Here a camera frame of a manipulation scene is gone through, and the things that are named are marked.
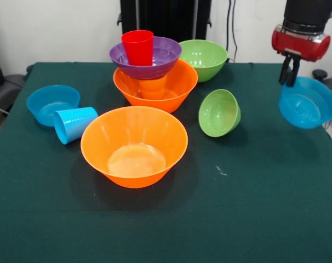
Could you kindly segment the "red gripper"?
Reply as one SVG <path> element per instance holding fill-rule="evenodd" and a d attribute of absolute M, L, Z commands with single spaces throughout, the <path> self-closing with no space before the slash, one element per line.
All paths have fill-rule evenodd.
<path fill-rule="evenodd" d="M 310 62 L 320 60 L 328 51 L 331 37 L 321 34 L 318 36 L 299 35 L 286 31 L 282 25 L 277 25 L 272 34 L 272 48 L 285 55 L 286 53 L 299 56 L 285 55 L 282 64 L 279 83 L 292 87 L 295 84 L 300 68 L 301 59 Z M 289 64 L 293 61 L 293 68 L 290 70 Z"/>

